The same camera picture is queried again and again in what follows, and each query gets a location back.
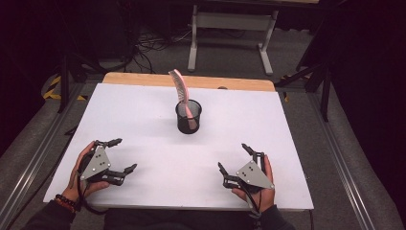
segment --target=table leg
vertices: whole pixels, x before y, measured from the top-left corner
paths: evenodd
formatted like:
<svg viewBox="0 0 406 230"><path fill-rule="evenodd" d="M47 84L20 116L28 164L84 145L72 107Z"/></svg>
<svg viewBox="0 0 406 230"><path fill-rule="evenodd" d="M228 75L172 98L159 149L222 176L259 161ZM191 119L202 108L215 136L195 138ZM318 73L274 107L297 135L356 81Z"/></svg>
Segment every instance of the table leg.
<svg viewBox="0 0 406 230"><path fill-rule="evenodd" d="M274 31L277 17L278 11L273 11L266 28L265 39L263 40L263 43L258 44L260 58L262 59L263 68L265 69L266 75L272 75L274 73L271 67L271 63L269 62L269 57L266 49L268 48L269 40L271 39L272 32Z"/></svg>
<svg viewBox="0 0 406 230"><path fill-rule="evenodd" d="M60 68L60 105L59 111L57 113L61 113L63 109L65 109L66 105L69 103L69 70L68 70L68 56L65 54L61 60L61 68Z"/></svg>
<svg viewBox="0 0 406 230"><path fill-rule="evenodd" d="M326 78L323 83L322 101L320 102L320 112L322 113L322 116L323 116L323 119L325 120L325 122L328 122L327 106L328 106L330 86L331 86L331 74L329 73L328 70L326 70Z"/></svg>
<svg viewBox="0 0 406 230"><path fill-rule="evenodd" d="M193 16L192 16L192 45L191 52L189 54L189 64L188 70L193 72L196 68L196 56L197 56L197 6L193 6Z"/></svg>

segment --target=gray carpet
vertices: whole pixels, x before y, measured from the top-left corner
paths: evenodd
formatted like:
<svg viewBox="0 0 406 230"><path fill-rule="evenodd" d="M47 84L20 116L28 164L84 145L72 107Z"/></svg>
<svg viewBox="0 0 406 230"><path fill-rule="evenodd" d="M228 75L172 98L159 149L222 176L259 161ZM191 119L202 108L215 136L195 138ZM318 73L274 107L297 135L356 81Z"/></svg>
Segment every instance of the gray carpet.
<svg viewBox="0 0 406 230"><path fill-rule="evenodd" d="M311 39L307 32L276 30L271 37L268 48L268 56L274 69L274 75L268 77L264 75L256 48L262 34L246 33L238 39L230 38L218 31L200 31L199 34L201 36L199 37L195 72L187 72L190 46L187 40L174 43L162 51L146 53L152 63L153 70L157 74L166 74L168 70L177 68L184 75L268 79L276 82L285 74L295 73L296 65ZM140 57L136 57L136 59L143 65L147 65L145 59ZM140 73L141 69L132 62L126 71ZM81 95L91 96L96 83L101 81L98 79L99 76L91 77L93 78L89 78L83 86ZM293 140L304 172L308 176L307 183L315 207L313 211L315 229L362 229L340 174L332 160L326 136L317 119L318 111L311 107L308 96L303 90L300 90L303 84L302 80L298 80L284 90L279 90L286 91L289 98L289 102L286 103L281 94L282 106ZM43 180L46 179L46 183L25 208L12 229L20 229L30 216L44 206L42 198L51 181L51 178L46 178L46 176L68 141L68 136L64 133L79 124L86 105L87 101L74 102L22 203L29 199ZM0 207L6 203L17 178L29 164L31 156L55 118L57 109L57 100L47 100L3 157L0 158L0 173L3 175L0 178ZM362 149L359 147L334 91L330 95L328 117L328 125L334 132L375 229L404 229L395 205L373 173ZM310 229L308 212L283 212L283 215L297 229ZM77 214L72 229L102 229L102 225L103 217L89 214L83 210Z"/></svg>

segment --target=white table surface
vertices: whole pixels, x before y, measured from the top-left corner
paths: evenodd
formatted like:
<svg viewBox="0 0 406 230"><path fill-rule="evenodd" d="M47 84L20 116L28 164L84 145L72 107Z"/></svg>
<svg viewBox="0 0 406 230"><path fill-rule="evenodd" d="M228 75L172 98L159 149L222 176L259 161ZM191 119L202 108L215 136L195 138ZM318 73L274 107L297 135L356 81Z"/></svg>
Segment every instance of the white table surface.
<svg viewBox="0 0 406 230"><path fill-rule="evenodd" d="M220 162L235 174L251 156L241 147L268 154L280 209L313 209L305 175L276 92L190 88L201 103L200 129L176 126L174 87L98 84L78 130L56 170L44 202L66 187L79 153L92 141L123 138L107 149L122 172L136 163L122 186L88 197L99 207L247 210L222 186Z"/></svg>

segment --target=bracelet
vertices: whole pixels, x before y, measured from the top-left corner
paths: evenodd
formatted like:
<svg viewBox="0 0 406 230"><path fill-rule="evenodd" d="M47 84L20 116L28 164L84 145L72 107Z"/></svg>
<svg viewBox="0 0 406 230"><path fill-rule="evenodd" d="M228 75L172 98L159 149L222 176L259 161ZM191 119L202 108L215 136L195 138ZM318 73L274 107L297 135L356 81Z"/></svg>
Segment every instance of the bracelet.
<svg viewBox="0 0 406 230"><path fill-rule="evenodd" d="M63 195L56 195L54 201L59 204L60 206L67 208L72 213L75 213L75 205L76 203Z"/></svg>

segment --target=mesh pen cup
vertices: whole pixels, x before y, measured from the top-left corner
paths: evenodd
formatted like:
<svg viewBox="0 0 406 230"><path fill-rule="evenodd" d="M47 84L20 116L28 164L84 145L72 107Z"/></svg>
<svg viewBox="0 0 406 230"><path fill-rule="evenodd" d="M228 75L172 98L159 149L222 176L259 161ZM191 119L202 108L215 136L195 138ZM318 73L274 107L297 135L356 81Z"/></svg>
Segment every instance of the mesh pen cup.
<svg viewBox="0 0 406 230"><path fill-rule="evenodd" d="M184 103L178 103L175 107L177 115L177 126L179 131L185 134L193 134L200 128L200 114L202 113L202 106L195 100L188 101L188 108L191 112L188 118L187 109Z"/></svg>

